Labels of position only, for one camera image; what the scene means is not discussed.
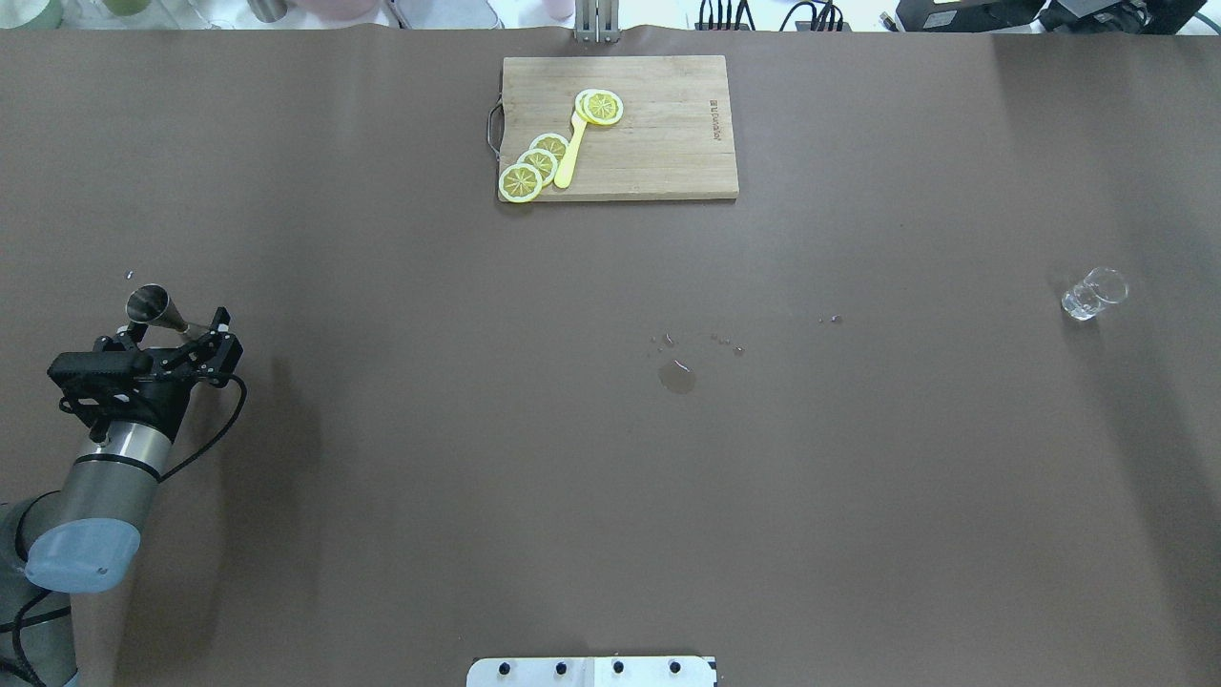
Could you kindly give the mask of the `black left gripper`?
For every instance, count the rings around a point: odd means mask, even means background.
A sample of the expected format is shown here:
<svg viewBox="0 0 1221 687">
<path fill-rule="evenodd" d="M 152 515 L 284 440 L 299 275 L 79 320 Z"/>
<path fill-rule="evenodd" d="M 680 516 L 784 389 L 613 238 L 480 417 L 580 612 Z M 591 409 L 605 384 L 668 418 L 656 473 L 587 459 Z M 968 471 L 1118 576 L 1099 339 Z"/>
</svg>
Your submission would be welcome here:
<svg viewBox="0 0 1221 687">
<path fill-rule="evenodd" d="M 103 441 L 114 422 L 143 425 L 177 441 L 197 382 L 227 386 L 237 378 L 243 355 L 241 340 L 231 331 L 227 308 L 217 308 L 209 325 L 187 325 L 178 347 L 140 348 L 149 325 L 127 322 L 116 334 L 95 340 L 95 355 L 147 355 L 150 377 L 125 386 L 92 390 L 96 411 L 88 422 L 89 438 Z"/>
</svg>

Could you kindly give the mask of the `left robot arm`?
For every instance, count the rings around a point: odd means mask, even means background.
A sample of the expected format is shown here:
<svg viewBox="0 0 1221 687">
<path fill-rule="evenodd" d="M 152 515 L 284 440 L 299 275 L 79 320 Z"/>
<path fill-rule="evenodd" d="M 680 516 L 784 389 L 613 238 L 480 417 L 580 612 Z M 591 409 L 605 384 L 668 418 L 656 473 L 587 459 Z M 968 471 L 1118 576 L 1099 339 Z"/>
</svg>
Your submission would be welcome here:
<svg viewBox="0 0 1221 687">
<path fill-rule="evenodd" d="M 128 322 L 48 375 L 87 438 L 63 486 L 2 505 L 2 683 L 79 682 L 72 598 L 114 591 L 128 572 L 158 487 L 179 473 L 171 451 L 198 386 L 248 387 L 231 314 L 209 325 L 173 305 L 129 305 Z"/>
</svg>

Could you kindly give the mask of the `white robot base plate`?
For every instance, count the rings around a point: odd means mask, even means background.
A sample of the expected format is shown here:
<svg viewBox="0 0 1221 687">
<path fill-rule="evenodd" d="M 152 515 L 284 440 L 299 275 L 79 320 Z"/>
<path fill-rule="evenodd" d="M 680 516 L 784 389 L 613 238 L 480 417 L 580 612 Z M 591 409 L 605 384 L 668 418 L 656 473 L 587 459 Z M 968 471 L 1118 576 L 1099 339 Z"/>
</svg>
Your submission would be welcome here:
<svg viewBox="0 0 1221 687">
<path fill-rule="evenodd" d="M 485 656 L 466 686 L 718 686 L 711 656 Z"/>
</svg>

